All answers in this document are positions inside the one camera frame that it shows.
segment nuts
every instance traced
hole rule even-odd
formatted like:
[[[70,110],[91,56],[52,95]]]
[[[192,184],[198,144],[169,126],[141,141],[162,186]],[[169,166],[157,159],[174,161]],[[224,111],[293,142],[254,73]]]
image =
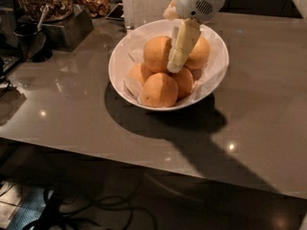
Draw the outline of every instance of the nuts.
[[[75,2],[87,6],[92,18],[106,15],[109,8],[108,0],[75,0]]]
[[[62,20],[73,12],[72,0],[19,0],[30,19],[38,21],[41,16],[40,8],[49,5],[45,21]]]

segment jar of nuts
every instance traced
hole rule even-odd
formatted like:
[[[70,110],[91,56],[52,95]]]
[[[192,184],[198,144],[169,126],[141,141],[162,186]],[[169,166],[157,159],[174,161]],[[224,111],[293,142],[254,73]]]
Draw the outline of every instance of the jar of nuts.
[[[41,8],[49,6],[45,22],[62,20],[74,11],[73,0],[19,0],[24,12],[33,21],[39,21]]]

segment gray countertop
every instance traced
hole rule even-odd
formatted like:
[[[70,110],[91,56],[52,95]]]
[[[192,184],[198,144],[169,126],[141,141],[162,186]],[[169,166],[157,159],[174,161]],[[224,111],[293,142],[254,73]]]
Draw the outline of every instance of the gray countertop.
[[[54,51],[9,75],[0,137],[167,172],[307,198],[307,25],[220,13],[208,25],[230,64],[200,103],[157,113],[118,96],[108,59],[120,22],[94,20],[73,53]]]

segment bowl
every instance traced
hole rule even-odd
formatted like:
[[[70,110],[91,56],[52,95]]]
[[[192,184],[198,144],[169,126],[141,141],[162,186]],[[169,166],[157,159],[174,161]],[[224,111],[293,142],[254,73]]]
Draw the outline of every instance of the bowl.
[[[115,47],[111,54],[108,75],[112,86],[127,102],[151,111],[174,111],[201,101],[210,95],[221,83],[229,64],[228,50],[221,37],[212,29],[201,25],[201,35],[210,44],[210,56],[206,66],[202,67],[200,79],[194,84],[191,95],[172,107],[148,107],[141,104],[127,89],[124,79],[130,68],[143,62],[145,43],[154,36],[172,37],[173,28],[179,26],[181,19],[157,20],[129,32]]]

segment robotic hand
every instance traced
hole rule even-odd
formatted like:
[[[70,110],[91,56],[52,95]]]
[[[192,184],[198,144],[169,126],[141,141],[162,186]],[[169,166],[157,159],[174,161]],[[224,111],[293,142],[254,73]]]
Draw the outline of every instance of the robotic hand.
[[[184,19],[174,28],[168,70],[177,73],[183,67],[201,35],[200,26],[209,22],[222,8],[225,0],[173,0],[164,12],[167,19]],[[293,0],[307,21],[307,0]]]

